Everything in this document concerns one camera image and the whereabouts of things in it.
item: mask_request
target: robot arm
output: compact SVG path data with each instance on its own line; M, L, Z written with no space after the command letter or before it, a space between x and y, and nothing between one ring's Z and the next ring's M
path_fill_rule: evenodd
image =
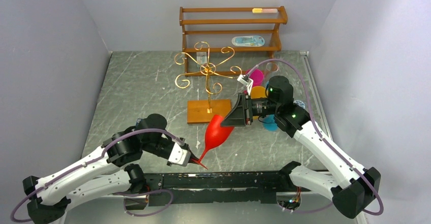
M197 157L182 138L162 135L166 124L163 116L151 114L137 126L114 134L92 153L61 171L42 178L24 179L31 220L36 224L50 223L66 211L101 196L147 192L143 171L135 164L143 151L167 159L168 165L196 163ZM150 132L157 129L161 132Z
M352 159L317 124L313 124L309 113L293 103L293 87L286 77L272 77L266 91L267 98L260 99L238 94L236 105L221 126L246 126L253 122L253 116L274 115L277 126L306 146L332 176L311 171L296 162L288 164L281 171L289 176L294 185L331 199L343 215L354 218L376 198L374 191L378 191L380 173L375 168L366 169Z

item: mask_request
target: gold decorative stand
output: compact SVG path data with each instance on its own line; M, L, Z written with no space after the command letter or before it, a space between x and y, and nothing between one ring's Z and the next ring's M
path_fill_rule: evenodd
M209 62L210 47L207 42L202 42L202 41L198 42L195 44L194 48L196 49L196 51L199 51L202 49L207 50L207 62L203 65L200 65L198 72L183 73L178 75L175 78L175 85L179 88L187 88L188 86L190 86L189 79L182 79L181 81L186 82L187 85L180 86L178 84L178 78L180 76L193 76L193 75L196 76L199 73L202 74L202 76L205 76L205 91L208 93L208 100L187 101L187 123L188 124L209 123L214 115L220 115L222 117L225 117L232 108L230 100L211 100L211 95L219 94L223 90L223 87L220 83L214 83L212 85L212 88L215 89L215 91L214 92L211 91L211 88L209 86L209 79L210 79L210 76L222 76L225 78L233 79L233 77L229 77L229 76L225 76L217 73L216 70L219 65L225 63L235 55L235 50L229 46L223 47L221 49L222 53L232 52L232 55L229 56L224 61L220 62L219 64L214 65L213 63ZM182 62L178 62L178 57L181 54L183 54L184 57L182 57ZM190 58L196 64L198 64L198 62L186 52L178 53L175 56L174 60L176 64L182 65L186 61L186 58ZM238 75L242 74L242 70L238 66L231 66L230 71L233 74L238 74Z

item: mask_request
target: small label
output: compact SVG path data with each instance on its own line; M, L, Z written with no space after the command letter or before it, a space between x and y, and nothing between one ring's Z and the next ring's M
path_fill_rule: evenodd
M207 55L206 52L200 51L196 52L196 61L198 62L197 66L200 68L201 65L205 64L207 62Z
M302 102L300 100L295 100L293 103L296 104L296 105L299 105L300 107L302 107L303 109L305 109L305 103L304 102Z

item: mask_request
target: wire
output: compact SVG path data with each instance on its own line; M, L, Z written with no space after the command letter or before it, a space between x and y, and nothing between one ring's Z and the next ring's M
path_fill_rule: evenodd
M296 202L301 199L301 187L296 187Z
M261 123L264 123L264 124L275 124L275 122L266 122L266 121L261 121L260 119L261 118L263 118L262 116L259 116L258 118L257 118L257 120L259 121L259 122L261 122Z
M260 63L258 63L257 65L255 65L252 69L249 70L249 72L246 74L246 76L250 76L250 74L252 72L254 72L260 65L268 63L270 61L279 61L282 62L286 65L288 65L299 77L299 79L301 80L301 84L302 87L304 87L304 91L305 91L305 98L307 100L307 105L308 105L308 109L309 109L309 114L310 114L310 119L311 119L311 123L314 127L314 129L316 130L317 135L319 135L319 137L322 139L322 141L326 144L326 146L328 146L338 157L340 157L351 169L353 169L353 171L358 174L358 176L365 182L365 184L371 189L371 191L373 192L373 195L376 196L377 201L379 202L379 211L378 212L372 212L369 210L363 210L363 212L370 214L370 215L381 215L383 213L384 207L383 207L383 201L380 198L379 193L377 192L377 190L373 187L373 185L370 183L370 181L368 181L368 179L355 167L353 167L353 164L351 164L340 152L338 152L337 149L335 149L329 142L327 139L325 139L322 135L322 133L320 132L320 130L317 127L317 124L315 122L315 118L314 118L314 113L313 113L313 109L311 108L311 103L310 103L310 95L308 93L308 89L307 86L305 85L305 80L303 78L303 76L301 75L301 73L299 72L299 70L294 67L292 64L290 64L289 62L285 61L285 60L281 60L281 59L268 59L268 60L264 60L261 61ZM317 209L316 211L320 211L320 210L324 210L326 208L328 208L330 205L322 207L320 209Z
M84 167L84 165L89 165L89 164L92 164L92 163L97 162L98 160L102 159L103 157L105 157L105 153L108 151L108 149L110 149L112 146L114 146L114 144L116 144L116 143L118 143L118 142L120 142L120 141L122 141L122 140L124 140L124 139L126 139L126 138L129 138L129 137L131 137L131 136L137 135L137 134L153 133L153 132L155 132L155 133L162 133L162 134L165 134L165 135L167 135L167 136L171 137L171 138L172 138L176 143L178 143L178 144L184 144L184 142L183 142L180 138L178 138L177 136L173 135L172 133L170 133L170 132L168 132L168 131L166 131L166 130L162 130L162 129L141 129L141 130L136 130L136 131L133 131L133 132L130 132L130 133L124 134L123 136L121 136L121 137L119 137L119 138L115 139L114 141L112 141L111 143L109 143L109 144L104 148L104 150L102 151L102 155L101 155L101 156L99 156L99 157L97 157L97 158L94 158L94 159L92 159L92 160L90 160L90 161L87 161L87 162L85 162L85 164L82 164L82 165L78 165L78 166L72 167L71 169L69 169L69 170L67 170L67 171L63 172L62 174L60 174L60 175L58 175L57 177L53 178L52 180L48 181L44 186L41 186L41 187L39 187L39 188L35 189L33 192L31 192L29 195L27 195L27 196L26 196L24 199L22 199L22 200L21 200L21 201L20 201L20 202L15 206L15 208L12 210L12 212L11 212L11 214L10 214L10 219L11 219L11 221L13 221L13 222L18 222L18 223L23 223L23 222L29 222L29 221L31 221L32 219L16 219L16 218L15 218L15 214L16 214L16 212L18 211L18 209L19 209L19 208L20 208L20 207L21 207L21 206L22 206L22 205L23 205L27 200L29 200L33 195L35 195L35 194L37 194L37 193L41 192L41 191L42 191L43 189L45 189L45 188L48 188L48 186L52 185L53 183L57 182L58 180L62 179L63 177L65 177L65 176L67 176L67 175L71 174L72 172L74 172L74 171L76 171L76 170L78 170L78 169L80 169L80 168Z
M129 212L126 208L126 199L123 200L123 209L124 209L124 212L126 214L131 215L131 216L137 216L137 217L146 217L146 216L152 216L152 215L158 214L158 213L166 210L167 208L169 208L169 206L171 206L171 204L172 204L172 201L174 200L173 192L169 189L159 189L159 190L154 190L154 191L146 192L143 194L137 194L137 195L123 194L123 193L115 193L115 194L127 196L127 197L138 197L138 196L144 196L144 195L148 196L148 195L152 195L152 194L160 194L163 192L168 193L171 196L171 199L163 208L161 208L160 210L157 210L155 212L149 213L149 214L134 214L134 213Z

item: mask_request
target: wooden base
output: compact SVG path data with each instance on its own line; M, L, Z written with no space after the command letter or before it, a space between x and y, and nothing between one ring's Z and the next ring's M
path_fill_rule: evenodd
M214 115L225 117L230 110L230 100L211 100L210 113L208 100L187 101L187 124L209 123Z

